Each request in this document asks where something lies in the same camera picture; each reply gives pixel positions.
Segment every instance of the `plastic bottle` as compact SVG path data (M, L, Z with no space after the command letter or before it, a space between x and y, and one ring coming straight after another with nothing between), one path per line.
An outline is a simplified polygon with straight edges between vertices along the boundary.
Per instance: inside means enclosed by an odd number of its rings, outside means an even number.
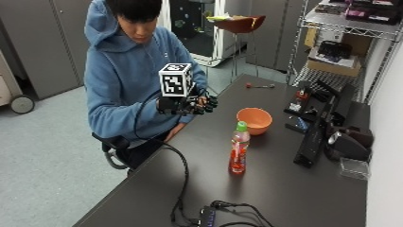
M246 154L249 149L250 135L247 131L247 123L239 121L237 130L231 136L231 151L229 157L229 171L241 174L246 170Z

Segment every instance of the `table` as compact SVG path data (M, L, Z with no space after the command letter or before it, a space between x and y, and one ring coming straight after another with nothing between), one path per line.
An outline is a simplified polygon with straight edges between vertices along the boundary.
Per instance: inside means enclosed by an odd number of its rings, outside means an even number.
M274 89L247 89L274 84ZM275 227L366 226L367 182L340 176L339 164L320 154L308 169L294 164L303 135L285 128L283 113L297 87L242 75L219 95L214 113L198 116L170 144L182 152L190 171L183 199L185 214L199 217L201 208L214 200L254 205ZM246 107L265 109L273 116L267 132L251 136L247 170L243 175L227 172L230 136L235 114ZM346 125L368 124L368 106L352 103ZM138 168L76 226L171 226L170 212L183 182L178 155L160 150ZM218 224L254 218L238 209L241 218L218 212Z

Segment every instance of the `hand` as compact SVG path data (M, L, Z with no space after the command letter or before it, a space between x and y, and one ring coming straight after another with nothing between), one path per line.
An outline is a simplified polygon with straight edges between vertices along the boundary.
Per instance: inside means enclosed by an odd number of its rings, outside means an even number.
M205 104L206 104L206 97L201 96L199 99L198 99L198 105L205 106Z
M178 131L186 126L186 123L178 123L174 128L169 131L169 134L164 140L164 143L166 143L173 137L174 135L178 133Z

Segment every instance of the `white cube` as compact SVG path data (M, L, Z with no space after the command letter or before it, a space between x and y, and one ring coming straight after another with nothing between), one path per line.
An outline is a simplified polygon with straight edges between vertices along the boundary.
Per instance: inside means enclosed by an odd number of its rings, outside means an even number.
M158 72L162 96L187 96L193 89L191 64L169 63Z

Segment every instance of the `man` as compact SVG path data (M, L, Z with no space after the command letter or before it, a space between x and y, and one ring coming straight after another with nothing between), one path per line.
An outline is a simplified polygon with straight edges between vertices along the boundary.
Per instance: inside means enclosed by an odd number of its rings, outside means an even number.
M100 137L122 135L137 146L126 154L132 168L160 147L150 141L138 146L140 138L166 142L193 118L157 112L158 70L166 63L190 62L197 87L206 88L205 73L177 36L156 26L160 11L161 0L93 0L84 29L89 126Z

